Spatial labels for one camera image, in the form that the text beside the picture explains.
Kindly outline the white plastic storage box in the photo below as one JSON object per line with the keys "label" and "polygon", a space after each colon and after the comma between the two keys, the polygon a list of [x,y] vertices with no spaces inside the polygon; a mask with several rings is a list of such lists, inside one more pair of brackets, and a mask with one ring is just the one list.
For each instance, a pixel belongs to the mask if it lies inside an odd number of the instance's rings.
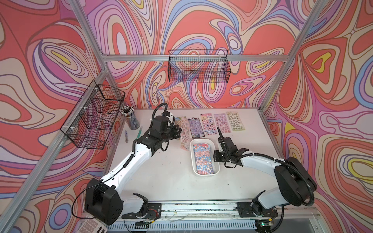
{"label": "white plastic storage box", "polygon": [[194,139],[189,145],[192,169],[196,176],[208,177],[217,175],[220,165],[214,162],[215,145],[209,139]]}

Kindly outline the red blue sticker sheet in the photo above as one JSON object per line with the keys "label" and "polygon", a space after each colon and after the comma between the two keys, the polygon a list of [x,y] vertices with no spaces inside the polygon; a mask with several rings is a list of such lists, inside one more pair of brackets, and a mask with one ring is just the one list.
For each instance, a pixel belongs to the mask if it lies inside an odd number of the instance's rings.
{"label": "red blue sticker sheet", "polygon": [[199,175],[214,174],[210,155],[210,146],[206,143],[194,144],[193,151],[195,156],[196,172]]}

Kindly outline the pink food sticker sheet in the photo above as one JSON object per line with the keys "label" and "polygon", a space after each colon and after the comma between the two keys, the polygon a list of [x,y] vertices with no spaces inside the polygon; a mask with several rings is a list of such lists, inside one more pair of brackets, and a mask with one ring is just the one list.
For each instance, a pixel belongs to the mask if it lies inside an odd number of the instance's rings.
{"label": "pink food sticker sheet", "polygon": [[184,150],[189,150],[190,128],[189,122],[185,116],[180,117],[179,127],[182,129],[180,134],[181,148]]}

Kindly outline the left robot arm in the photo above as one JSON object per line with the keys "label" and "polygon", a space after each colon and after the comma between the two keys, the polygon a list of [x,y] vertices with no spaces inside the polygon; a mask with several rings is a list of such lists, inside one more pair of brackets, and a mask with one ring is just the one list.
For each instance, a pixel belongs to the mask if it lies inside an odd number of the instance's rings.
{"label": "left robot arm", "polygon": [[135,172],[158,150],[166,151],[170,141],[180,138],[181,132],[175,117],[168,111],[168,104],[158,105],[152,113],[149,128],[133,141],[130,153],[101,179],[91,179],[83,190],[84,211],[90,215],[88,219],[112,225],[122,215],[146,217],[149,200],[145,196],[131,193],[121,198],[120,194]]}

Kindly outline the mesh pen cup with pens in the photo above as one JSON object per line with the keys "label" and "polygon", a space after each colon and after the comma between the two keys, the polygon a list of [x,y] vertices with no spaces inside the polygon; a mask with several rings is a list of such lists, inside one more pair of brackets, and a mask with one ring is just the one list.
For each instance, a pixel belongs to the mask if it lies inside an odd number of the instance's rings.
{"label": "mesh pen cup with pens", "polygon": [[121,107],[120,112],[125,117],[130,130],[136,130],[140,127],[140,122],[138,121],[135,110],[132,106],[124,105]]}

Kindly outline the purple pink sticker sheet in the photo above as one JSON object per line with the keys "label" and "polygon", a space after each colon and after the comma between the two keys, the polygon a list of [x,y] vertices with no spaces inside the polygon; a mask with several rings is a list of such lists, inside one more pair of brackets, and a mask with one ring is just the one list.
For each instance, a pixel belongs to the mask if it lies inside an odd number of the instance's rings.
{"label": "purple pink sticker sheet", "polygon": [[214,119],[215,119],[216,126],[219,127],[220,131],[223,134],[231,133],[228,119],[225,113],[214,114]]}

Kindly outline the green beige sticker sheet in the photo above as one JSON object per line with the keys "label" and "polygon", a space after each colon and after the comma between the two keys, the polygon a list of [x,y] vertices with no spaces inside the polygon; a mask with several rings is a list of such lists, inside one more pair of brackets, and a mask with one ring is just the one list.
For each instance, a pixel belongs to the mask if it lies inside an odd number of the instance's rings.
{"label": "green beige sticker sheet", "polygon": [[232,131],[244,131],[245,127],[240,120],[238,112],[227,112],[227,119],[230,123]]}

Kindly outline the dark bonbon drop sticker sheet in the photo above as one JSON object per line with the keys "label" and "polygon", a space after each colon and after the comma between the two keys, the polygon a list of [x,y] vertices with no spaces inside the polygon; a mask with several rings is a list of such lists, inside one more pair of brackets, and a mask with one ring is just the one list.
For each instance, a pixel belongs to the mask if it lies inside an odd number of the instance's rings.
{"label": "dark bonbon drop sticker sheet", "polygon": [[198,117],[188,119],[189,129],[193,139],[205,137],[203,127]]}

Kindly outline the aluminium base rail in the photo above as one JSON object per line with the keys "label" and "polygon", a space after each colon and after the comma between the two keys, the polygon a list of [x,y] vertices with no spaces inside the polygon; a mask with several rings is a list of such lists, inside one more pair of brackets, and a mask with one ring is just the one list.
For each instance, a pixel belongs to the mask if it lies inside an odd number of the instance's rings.
{"label": "aluminium base rail", "polygon": [[315,208],[273,207],[263,216],[247,200],[150,202],[146,217],[123,215],[107,233],[325,233]]}

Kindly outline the blue grey pen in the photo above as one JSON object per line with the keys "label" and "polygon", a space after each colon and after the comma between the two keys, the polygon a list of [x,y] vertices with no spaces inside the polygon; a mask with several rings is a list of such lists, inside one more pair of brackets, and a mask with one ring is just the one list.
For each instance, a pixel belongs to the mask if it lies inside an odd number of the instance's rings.
{"label": "blue grey pen", "polygon": [[125,143],[128,144],[129,139],[128,139],[128,133],[126,130],[124,131],[124,136],[125,136]]}

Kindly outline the green panda sticker sheet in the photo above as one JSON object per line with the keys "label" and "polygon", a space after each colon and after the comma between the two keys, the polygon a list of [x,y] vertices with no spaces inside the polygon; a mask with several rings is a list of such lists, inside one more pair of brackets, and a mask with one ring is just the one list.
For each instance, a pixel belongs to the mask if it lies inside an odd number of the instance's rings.
{"label": "green panda sticker sheet", "polygon": [[175,125],[181,125],[181,120],[182,120],[182,117],[181,116],[179,116],[179,117],[176,117],[175,118]]}

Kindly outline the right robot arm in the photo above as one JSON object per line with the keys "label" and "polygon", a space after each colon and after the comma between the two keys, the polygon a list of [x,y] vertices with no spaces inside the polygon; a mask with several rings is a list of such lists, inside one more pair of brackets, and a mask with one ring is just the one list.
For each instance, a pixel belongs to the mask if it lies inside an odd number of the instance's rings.
{"label": "right robot arm", "polygon": [[214,162],[223,163],[228,169],[237,166],[255,169],[276,180],[269,190],[258,193],[249,202],[238,202],[236,209],[240,217],[257,216],[256,232],[273,233],[284,220],[285,207],[307,206],[315,203],[317,184],[296,158],[280,159],[248,148],[237,148],[230,137],[219,133],[219,149],[214,151]]}

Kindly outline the green marker pen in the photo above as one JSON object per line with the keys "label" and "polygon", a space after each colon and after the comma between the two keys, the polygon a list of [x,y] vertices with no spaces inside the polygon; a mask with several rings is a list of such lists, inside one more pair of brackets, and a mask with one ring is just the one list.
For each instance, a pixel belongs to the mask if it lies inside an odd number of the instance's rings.
{"label": "green marker pen", "polygon": [[143,129],[143,127],[140,126],[138,134],[137,134],[137,139],[139,139],[141,137],[142,129]]}

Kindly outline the white keypad device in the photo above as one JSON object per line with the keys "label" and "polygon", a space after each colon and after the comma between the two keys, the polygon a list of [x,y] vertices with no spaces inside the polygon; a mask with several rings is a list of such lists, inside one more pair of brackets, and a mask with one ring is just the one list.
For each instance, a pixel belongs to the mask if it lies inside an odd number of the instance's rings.
{"label": "white keypad device", "polygon": [[80,219],[74,229],[74,233],[107,233],[107,226],[96,218]]}

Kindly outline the pink cat sticker sheet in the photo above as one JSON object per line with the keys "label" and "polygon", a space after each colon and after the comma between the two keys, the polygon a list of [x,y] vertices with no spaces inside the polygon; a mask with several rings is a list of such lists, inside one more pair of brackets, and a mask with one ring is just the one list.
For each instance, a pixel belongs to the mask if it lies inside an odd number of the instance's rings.
{"label": "pink cat sticker sheet", "polygon": [[201,114],[201,123],[203,126],[204,133],[206,135],[209,136],[209,135],[215,135],[218,133],[212,114],[210,113]]}

